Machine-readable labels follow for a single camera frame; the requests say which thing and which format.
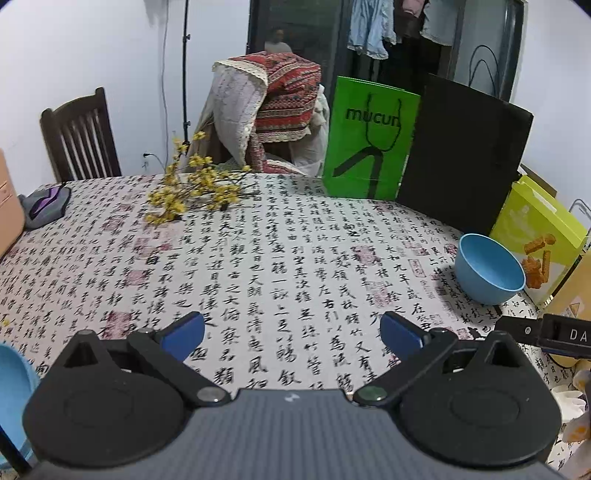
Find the light blue bowl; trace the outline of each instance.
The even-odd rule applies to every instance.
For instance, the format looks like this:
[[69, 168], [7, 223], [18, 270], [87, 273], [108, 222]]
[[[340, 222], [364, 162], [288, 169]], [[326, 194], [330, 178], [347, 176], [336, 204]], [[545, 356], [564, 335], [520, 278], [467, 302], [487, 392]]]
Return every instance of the light blue bowl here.
[[[27, 460], [33, 450], [22, 428], [22, 412], [38, 384], [31, 364], [11, 346], [0, 344], [0, 425]], [[0, 455], [0, 470], [8, 468]]]
[[460, 238], [455, 270], [462, 290], [484, 305], [500, 305], [525, 286], [523, 267], [513, 254], [478, 233]]

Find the glass door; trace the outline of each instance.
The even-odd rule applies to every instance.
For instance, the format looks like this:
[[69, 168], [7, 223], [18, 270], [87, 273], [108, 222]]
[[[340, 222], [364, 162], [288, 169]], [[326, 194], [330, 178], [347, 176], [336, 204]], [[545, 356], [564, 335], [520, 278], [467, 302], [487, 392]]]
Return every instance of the glass door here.
[[292, 51], [322, 67], [332, 102], [336, 76], [346, 74], [351, 0], [251, 0], [248, 53]]

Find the black cable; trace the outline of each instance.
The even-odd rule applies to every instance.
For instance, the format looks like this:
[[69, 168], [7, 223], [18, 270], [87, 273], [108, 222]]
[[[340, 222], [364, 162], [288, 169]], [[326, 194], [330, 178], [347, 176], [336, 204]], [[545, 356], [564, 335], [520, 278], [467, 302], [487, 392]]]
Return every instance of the black cable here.
[[162, 103], [164, 107], [164, 123], [166, 124], [166, 152], [164, 153], [164, 166], [168, 165], [168, 150], [170, 145], [168, 143], [168, 105], [166, 105], [166, 93], [164, 91], [164, 71], [166, 68], [166, 39], [168, 37], [168, 18], [170, 17], [170, 0], [166, 0], [166, 24], [164, 26], [164, 39], [162, 42], [162, 70], [160, 71], [160, 91], [162, 93]]
[[0, 427], [0, 453], [20, 476], [24, 476], [31, 471], [31, 465], [29, 465], [25, 457], [22, 456], [22, 453], [11, 442], [2, 427]]
[[183, 129], [185, 139], [183, 144], [189, 143], [189, 125], [191, 122], [187, 121], [187, 42], [191, 39], [191, 35], [187, 35], [187, 20], [189, 18], [189, 0], [185, 0], [185, 18], [183, 25]]
[[468, 86], [469, 87], [472, 86], [472, 82], [474, 82], [474, 77], [476, 76], [476, 71], [478, 70], [478, 65], [480, 65], [481, 63], [484, 63], [486, 69], [488, 70], [488, 76], [491, 78], [491, 82], [492, 82], [492, 94], [494, 97], [496, 97], [495, 81], [492, 78], [491, 68], [488, 66], [488, 63], [486, 62], [485, 59], [480, 59], [480, 60], [478, 60], [478, 62], [476, 62], [476, 67], [474, 68], [474, 72], [472, 72], [472, 77], [470, 77], [470, 80], [468, 81]]
[[[490, 51], [491, 54], [492, 54], [492, 57], [495, 59], [495, 67], [496, 67], [495, 77], [496, 77], [496, 82], [492, 79], [491, 69], [488, 66], [488, 63], [486, 62], [486, 60], [480, 59], [476, 63], [476, 67], [474, 68], [474, 70], [472, 70], [472, 63], [474, 62], [474, 57], [476, 56], [476, 52], [478, 51], [479, 48], [485, 48], [488, 51]], [[472, 56], [470, 57], [470, 63], [469, 63], [469, 66], [468, 66], [468, 78], [470, 78], [470, 79], [473, 79], [474, 78], [476, 69], [478, 68], [478, 65], [480, 65], [480, 63], [482, 61], [484, 61], [484, 63], [486, 64], [486, 67], [487, 67], [489, 73], [491, 74], [491, 81], [492, 81], [493, 91], [496, 92], [498, 90], [499, 86], [500, 86], [499, 84], [501, 83], [501, 77], [500, 77], [501, 72], [499, 71], [499, 60], [496, 58], [495, 52], [488, 45], [480, 44], [472, 52]], [[470, 87], [472, 86], [472, 81], [469, 81], [468, 86], [470, 86]]]

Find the tablecloth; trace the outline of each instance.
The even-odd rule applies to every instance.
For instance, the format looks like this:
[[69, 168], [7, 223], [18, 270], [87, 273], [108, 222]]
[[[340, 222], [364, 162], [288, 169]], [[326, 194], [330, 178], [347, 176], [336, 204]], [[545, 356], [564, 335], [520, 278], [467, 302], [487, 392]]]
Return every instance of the tablecloth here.
[[[187, 363], [227, 390], [353, 391], [397, 362], [379, 339], [386, 310], [462, 339], [493, 328], [497, 312], [454, 278], [457, 230], [394, 202], [327, 197], [319, 179], [251, 179], [259, 194], [241, 205], [159, 228], [144, 215], [160, 177], [69, 183], [65, 217], [0, 263], [0, 341], [44, 375], [78, 330], [122, 338], [198, 310], [206, 338]], [[537, 315], [525, 294], [501, 309]], [[570, 383], [523, 348], [549, 387]], [[558, 440], [550, 463], [570, 452]]]

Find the hanging clothes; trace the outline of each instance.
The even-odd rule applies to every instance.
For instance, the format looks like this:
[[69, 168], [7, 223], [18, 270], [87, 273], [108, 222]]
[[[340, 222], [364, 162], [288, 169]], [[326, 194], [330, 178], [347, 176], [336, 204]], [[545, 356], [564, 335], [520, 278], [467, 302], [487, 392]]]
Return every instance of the hanging clothes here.
[[425, 23], [421, 35], [440, 45], [453, 46], [457, 10], [457, 0], [429, 0], [424, 9]]
[[382, 39], [396, 43], [392, 0], [353, 0], [347, 48], [385, 60], [388, 52]]
[[423, 19], [404, 11], [404, 0], [394, 0], [394, 31], [399, 43], [402, 38], [421, 38]]
[[402, 9], [406, 13], [418, 18], [421, 16], [424, 5], [425, 0], [404, 0], [404, 2], [402, 2]]

